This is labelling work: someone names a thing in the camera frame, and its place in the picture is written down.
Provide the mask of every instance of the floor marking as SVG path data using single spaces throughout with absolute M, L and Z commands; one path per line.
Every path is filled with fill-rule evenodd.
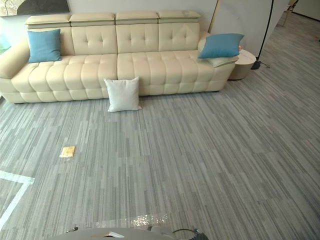
M 20 199 L 25 194 L 27 188 L 29 187 L 29 185 L 32 185 L 35 182 L 35 179 L 33 177 L 22 176 L 22 175 L 13 174 L 5 171 L 0 171 L 0 179 L 22 184 L 19 191 L 14 196 L 9 206 L 6 208 L 6 210 L 0 217 L 0 231 L 1 231 L 5 223 L 9 219 L 10 215 L 14 211 L 15 207 L 18 205 Z

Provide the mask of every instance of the floor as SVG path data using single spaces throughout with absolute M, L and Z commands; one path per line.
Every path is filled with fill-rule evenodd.
M 5 103 L 0 171 L 30 178 L 0 172 L 0 216 L 15 202 L 0 239 L 74 225 L 320 239 L 319 34 L 320 22 L 293 14 L 262 53 L 271 68 L 220 92 L 142 97 L 140 111 L 108 113 L 105 99 Z M 73 158 L 59 158 L 63 146 L 76 146 Z

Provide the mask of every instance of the side table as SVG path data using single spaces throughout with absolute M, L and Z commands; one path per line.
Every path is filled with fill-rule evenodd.
M 239 51 L 238 61 L 235 62 L 235 67 L 229 77 L 229 80 L 244 79 L 250 73 L 250 69 L 256 61 L 256 57 L 242 49 Z

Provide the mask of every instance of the sofa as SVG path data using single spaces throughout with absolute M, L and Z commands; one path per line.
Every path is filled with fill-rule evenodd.
M 60 29 L 61 61 L 28 63 L 28 39 L 0 58 L 0 94 L 10 103 L 108 98 L 104 78 L 139 76 L 139 95 L 219 91 L 237 57 L 198 59 L 207 32 L 195 11 L 31 16 L 29 31 Z

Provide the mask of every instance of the throw pillow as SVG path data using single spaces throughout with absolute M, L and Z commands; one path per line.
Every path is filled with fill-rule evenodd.
M 60 61 L 60 29 L 28 31 L 29 63 Z
M 139 77 L 132 80 L 104 79 L 109 94 L 108 112 L 139 110 Z
M 244 37 L 238 33 L 216 34 L 206 37 L 199 59 L 230 58 L 239 55 L 239 43 Z

